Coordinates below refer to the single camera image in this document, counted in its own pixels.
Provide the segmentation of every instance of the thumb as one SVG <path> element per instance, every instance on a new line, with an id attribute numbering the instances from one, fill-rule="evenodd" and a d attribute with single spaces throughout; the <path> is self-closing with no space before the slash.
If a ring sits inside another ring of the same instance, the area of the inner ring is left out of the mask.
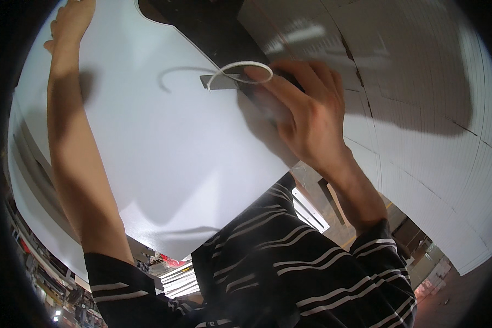
<path id="1" fill-rule="evenodd" d="M 53 55 L 53 48 L 54 48 L 54 40 L 49 40 L 44 43 L 44 48 L 49 51 L 50 54 Z"/>

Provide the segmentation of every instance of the finger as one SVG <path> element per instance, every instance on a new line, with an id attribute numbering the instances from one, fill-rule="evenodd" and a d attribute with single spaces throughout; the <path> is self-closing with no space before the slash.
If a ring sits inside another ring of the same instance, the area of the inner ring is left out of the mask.
<path id="1" fill-rule="evenodd" d="M 53 54 L 54 41 L 49 40 L 44 43 L 44 48 L 49 51 L 49 53 Z"/>
<path id="2" fill-rule="evenodd" d="M 57 21 L 56 20 L 52 21 L 50 27 L 51 27 L 51 36 L 53 37 L 54 32 L 56 31 L 57 28 Z"/>
<path id="3" fill-rule="evenodd" d="M 335 89 L 337 89 L 337 94 L 344 100 L 344 88 L 342 87 L 342 77 L 338 71 L 330 69 L 330 74 L 334 79 Z"/>
<path id="4" fill-rule="evenodd" d="M 244 72 L 255 81 L 263 81 L 265 78 L 265 70 L 261 68 L 246 67 Z M 263 83 L 263 87 L 288 107 L 296 122 L 303 118 L 303 111 L 309 102 L 308 95 L 278 75 L 274 75 L 269 82 Z"/>
<path id="5" fill-rule="evenodd" d="M 330 68 L 325 62 L 314 60 L 309 61 L 308 64 L 329 91 L 337 92 L 337 89 L 335 89 L 334 78 L 332 76 L 332 73 L 330 72 Z"/>
<path id="6" fill-rule="evenodd" d="M 326 89 L 321 79 L 305 61 L 281 59 L 270 64 L 270 67 L 272 69 L 283 70 L 293 75 L 306 93 L 313 97 L 322 95 Z"/>
<path id="7" fill-rule="evenodd" d="M 60 15 L 62 14 L 62 9 L 64 9 L 64 7 L 58 8 L 58 10 L 57 10 L 57 17 L 55 19 L 58 19 L 60 17 Z"/>

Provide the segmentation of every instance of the white rope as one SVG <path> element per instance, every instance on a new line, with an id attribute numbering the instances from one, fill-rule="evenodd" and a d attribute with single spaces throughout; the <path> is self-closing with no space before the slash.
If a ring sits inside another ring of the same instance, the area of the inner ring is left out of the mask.
<path id="1" fill-rule="evenodd" d="M 268 76 L 268 78 L 262 80 L 262 81 L 248 81 L 248 80 L 242 80 L 242 79 L 238 79 L 236 77 L 233 77 L 231 75 L 228 75 L 226 73 L 224 73 L 224 71 L 226 69 L 230 69 L 230 68 L 234 68 L 234 67 L 239 67 L 239 66 L 257 66 L 257 67 L 260 67 L 260 68 L 264 68 L 268 71 L 268 73 L 270 74 Z M 210 80 L 208 81 L 208 91 L 211 92 L 211 89 L 210 89 L 210 85 L 211 85 L 211 82 L 213 82 L 213 80 L 215 80 L 215 78 L 217 77 L 217 75 L 219 74 L 222 74 L 222 75 L 225 75 L 227 77 L 229 77 L 230 79 L 232 80 L 235 80 L 235 81 L 238 81 L 238 82 L 243 82 L 243 83 L 248 83 L 248 84 L 262 84 L 262 83 L 266 83 L 268 81 L 270 81 L 273 77 L 273 71 L 271 68 L 269 68 L 268 65 L 265 65 L 261 62 L 258 62 L 258 61 L 249 61 L 249 60 L 246 60 L 246 61 L 238 61 L 238 62 L 233 62 L 233 63 L 230 63 L 230 64 L 227 64 L 225 65 L 223 68 L 219 69 L 218 71 L 215 72 L 215 74 L 213 74 L 211 77 L 210 77 Z"/>

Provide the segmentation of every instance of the white wall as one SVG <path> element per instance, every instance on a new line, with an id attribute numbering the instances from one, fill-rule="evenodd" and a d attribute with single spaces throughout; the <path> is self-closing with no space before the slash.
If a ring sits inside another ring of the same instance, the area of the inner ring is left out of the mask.
<path id="1" fill-rule="evenodd" d="M 338 70 L 345 140 L 374 186 L 460 274 L 490 258 L 492 60 L 455 5 L 246 0 L 239 21 L 272 60 Z"/>

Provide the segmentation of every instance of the striped shirt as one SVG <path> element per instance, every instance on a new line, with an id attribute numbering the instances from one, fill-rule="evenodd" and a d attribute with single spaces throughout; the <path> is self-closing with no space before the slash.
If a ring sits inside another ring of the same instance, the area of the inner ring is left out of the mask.
<path id="1" fill-rule="evenodd" d="M 415 295 L 387 220 L 349 252 L 298 220 L 285 175 L 192 254 L 204 304 L 155 295 L 125 262 L 84 255 L 109 327 L 412 327 Z"/>

